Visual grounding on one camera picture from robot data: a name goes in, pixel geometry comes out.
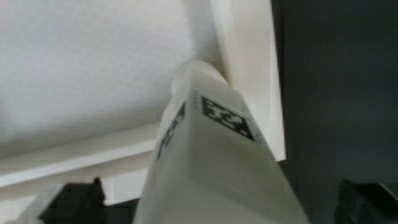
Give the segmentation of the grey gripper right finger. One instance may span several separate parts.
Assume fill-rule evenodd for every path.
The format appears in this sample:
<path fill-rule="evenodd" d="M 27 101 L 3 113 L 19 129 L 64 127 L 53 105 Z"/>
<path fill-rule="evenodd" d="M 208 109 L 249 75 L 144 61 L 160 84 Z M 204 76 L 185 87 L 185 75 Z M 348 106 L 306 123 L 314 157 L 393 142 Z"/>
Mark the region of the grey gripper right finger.
<path fill-rule="evenodd" d="M 339 183 L 334 224 L 398 224 L 398 183 Z"/>

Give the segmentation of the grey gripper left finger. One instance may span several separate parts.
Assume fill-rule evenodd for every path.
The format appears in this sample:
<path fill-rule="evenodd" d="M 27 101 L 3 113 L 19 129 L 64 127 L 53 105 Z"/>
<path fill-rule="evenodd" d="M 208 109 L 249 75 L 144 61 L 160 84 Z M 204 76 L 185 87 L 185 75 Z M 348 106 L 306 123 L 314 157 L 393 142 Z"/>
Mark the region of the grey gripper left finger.
<path fill-rule="evenodd" d="M 101 179 L 67 183 L 37 219 L 41 224 L 133 224 L 139 200 L 105 204 Z"/>

